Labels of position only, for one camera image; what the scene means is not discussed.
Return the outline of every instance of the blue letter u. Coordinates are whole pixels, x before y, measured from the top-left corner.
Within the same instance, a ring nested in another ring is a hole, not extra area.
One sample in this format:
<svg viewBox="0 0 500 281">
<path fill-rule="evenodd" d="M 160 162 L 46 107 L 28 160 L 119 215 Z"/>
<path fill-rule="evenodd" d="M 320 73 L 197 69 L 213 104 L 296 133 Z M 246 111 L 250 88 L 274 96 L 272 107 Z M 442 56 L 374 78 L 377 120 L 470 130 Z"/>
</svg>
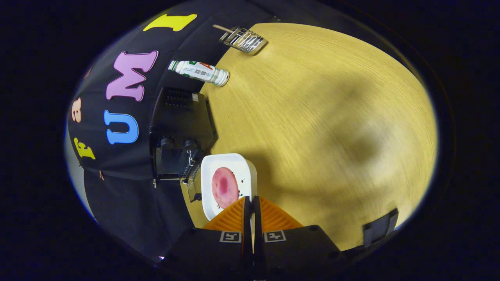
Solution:
<svg viewBox="0 0 500 281">
<path fill-rule="evenodd" d="M 126 123 L 128 125 L 128 132 L 113 132 L 107 129 L 106 137 L 110 144 L 131 144 L 139 137 L 139 125 L 137 125 L 134 117 L 128 114 L 110 113 L 104 110 L 104 123 L 106 126 L 109 126 L 113 122 Z"/>
</svg>

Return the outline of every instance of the knob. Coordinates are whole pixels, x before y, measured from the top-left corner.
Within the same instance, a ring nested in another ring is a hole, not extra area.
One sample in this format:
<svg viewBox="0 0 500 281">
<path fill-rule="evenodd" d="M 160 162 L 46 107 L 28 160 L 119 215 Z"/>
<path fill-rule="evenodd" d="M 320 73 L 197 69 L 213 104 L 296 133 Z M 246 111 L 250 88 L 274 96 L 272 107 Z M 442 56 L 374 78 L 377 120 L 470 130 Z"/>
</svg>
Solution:
<svg viewBox="0 0 500 281">
<path fill-rule="evenodd" d="M 163 150 L 172 150 L 174 149 L 174 140 L 170 137 L 164 137 L 161 139 L 161 149 Z"/>
<path fill-rule="evenodd" d="M 196 150 L 198 145 L 194 139 L 188 139 L 184 141 L 184 148 L 186 151 L 194 151 Z"/>
</svg>

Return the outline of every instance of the wooden stick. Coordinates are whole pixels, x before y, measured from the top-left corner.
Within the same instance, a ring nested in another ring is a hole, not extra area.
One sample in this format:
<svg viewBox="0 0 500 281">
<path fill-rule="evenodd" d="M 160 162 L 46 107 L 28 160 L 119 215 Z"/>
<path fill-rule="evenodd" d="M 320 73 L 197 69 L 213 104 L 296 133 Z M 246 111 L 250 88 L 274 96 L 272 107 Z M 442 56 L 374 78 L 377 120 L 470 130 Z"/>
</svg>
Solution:
<svg viewBox="0 0 500 281">
<path fill-rule="evenodd" d="M 220 26 L 220 25 L 218 25 L 218 24 L 214 24 L 214 25 L 212 25 L 212 26 L 213 26 L 214 28 L 216 28 L 216 29 L 220 29 L 220 30 L 225 31 L 225 32 L 228 32 L 228 33 L 233 33 L 233 32 L 234 32 L 234 30 L 231 30 L 231 29 L 229 29 L 229 28 L 225 28 L 225 27 Z"/>
</svg>

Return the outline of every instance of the pink letter m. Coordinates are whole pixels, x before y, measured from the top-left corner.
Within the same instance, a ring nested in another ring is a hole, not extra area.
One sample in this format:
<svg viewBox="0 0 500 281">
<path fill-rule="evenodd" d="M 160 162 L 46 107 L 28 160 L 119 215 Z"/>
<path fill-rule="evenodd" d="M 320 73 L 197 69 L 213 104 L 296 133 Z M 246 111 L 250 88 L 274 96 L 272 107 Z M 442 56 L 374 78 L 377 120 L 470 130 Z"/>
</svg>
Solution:
<svg viewBox="0 0 500 281">
<path fill-rule="evenodd" d="M 140 102 L 144 96 L 144 86 L 139 85 L 136 88 L 131 86 L 144 82 L 146 77 L 137 73 L 134 69 L 141 69 L 143 72 L 150 71 L 157 57 L 157 50 L 150 53 L 128 54 L 124 51 L 121 52 L 114 61 L 114 69 L 123 76 L 107 85 L 106 99 L 110 100 L 114 96 L 122 96 L 134 98 L 137 102 Z"/>
</svg>

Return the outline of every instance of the bottle label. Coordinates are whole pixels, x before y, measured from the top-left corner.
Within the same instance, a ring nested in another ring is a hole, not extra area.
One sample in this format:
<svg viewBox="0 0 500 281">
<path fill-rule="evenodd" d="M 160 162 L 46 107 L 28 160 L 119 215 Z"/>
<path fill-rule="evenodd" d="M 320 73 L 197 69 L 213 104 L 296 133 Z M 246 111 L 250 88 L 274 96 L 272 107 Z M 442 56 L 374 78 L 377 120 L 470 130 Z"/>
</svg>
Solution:
<svg viewBox="0 0 500 281">
<path fill-rule="evenodd" d="M 210 64 L 192 61 L 180 70 L 180 74 L 188 76 L 189 78 L 209 82 L 216 72 L 216 68 Z"/>
</svg>

